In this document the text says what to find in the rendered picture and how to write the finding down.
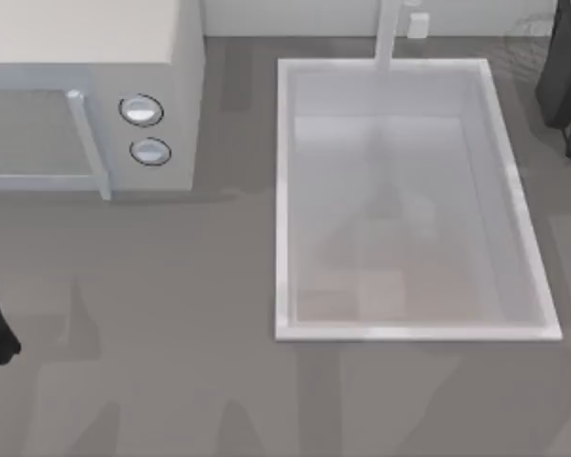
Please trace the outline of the large round microwave knob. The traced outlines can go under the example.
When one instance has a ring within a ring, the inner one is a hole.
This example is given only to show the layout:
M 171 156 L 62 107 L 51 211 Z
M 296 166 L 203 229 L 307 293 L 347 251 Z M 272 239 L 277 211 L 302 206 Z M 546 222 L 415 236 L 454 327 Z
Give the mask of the large round microwave knob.
M 119 101 L 118 110 L 129 124 L 148 128 L 159 124 L 165 111 L 161 103 L 150 95 L 138 93 Z

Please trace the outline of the small round microwave knob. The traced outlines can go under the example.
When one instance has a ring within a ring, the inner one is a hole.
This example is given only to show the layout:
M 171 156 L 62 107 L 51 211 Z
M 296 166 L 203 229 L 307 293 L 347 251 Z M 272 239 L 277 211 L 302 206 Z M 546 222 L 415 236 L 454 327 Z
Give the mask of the small round microwave knob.
M 145 167 L 161 167 L 171 159 L 171 148 L 163 140 L 147 137 L 129 145 L 129 155 Z

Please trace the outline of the small white tap lever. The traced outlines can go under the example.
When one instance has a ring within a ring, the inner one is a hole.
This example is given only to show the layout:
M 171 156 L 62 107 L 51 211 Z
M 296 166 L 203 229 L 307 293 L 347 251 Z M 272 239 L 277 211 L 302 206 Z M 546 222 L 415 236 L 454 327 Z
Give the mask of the small white tap lever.
M 410 14 L 407 38 L 408 39 L 425 39 L 429 35 L 430 30 L 430 14 L 428 12 L 413 12 Z

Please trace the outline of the pale microwave oven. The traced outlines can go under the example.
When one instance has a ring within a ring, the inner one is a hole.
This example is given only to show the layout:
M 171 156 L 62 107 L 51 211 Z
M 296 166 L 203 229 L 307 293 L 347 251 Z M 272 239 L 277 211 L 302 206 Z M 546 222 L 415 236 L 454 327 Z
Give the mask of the pale microwave oven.
M 108 162 L 113 194 L 189 191 L 206 54 L 200 0 L 0 0 L 0 89 L 78 89 Z M 143 93 L 164 108 L 139 128 L 119 101 Z M 129 145 L 163 140 L 171 159 L 145 167 Z

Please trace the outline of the microwave oven door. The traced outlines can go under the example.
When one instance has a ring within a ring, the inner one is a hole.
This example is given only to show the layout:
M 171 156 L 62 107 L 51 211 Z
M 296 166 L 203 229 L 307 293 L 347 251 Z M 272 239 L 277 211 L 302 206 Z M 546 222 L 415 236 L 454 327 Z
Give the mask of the microwave oven door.
M 0 89 L 0 192 L 99 193 L 69 110 L 68 90 Z

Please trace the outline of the tall white tap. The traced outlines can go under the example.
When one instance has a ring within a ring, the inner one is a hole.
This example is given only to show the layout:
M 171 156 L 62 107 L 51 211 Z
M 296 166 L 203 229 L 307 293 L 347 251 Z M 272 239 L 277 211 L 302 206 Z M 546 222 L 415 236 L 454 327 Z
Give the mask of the tall white tap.
M 375 64 L 379 71 L 387 72 L 390 67 L 402 2 L 380 0 L 375 42 Z

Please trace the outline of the white sink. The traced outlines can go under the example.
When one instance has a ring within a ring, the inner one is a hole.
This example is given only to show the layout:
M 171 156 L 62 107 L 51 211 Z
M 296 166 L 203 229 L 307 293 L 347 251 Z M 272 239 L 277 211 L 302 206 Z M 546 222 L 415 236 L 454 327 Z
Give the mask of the white sink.
M 483 58 L 283 58 L 278 341 L 559 341 Z

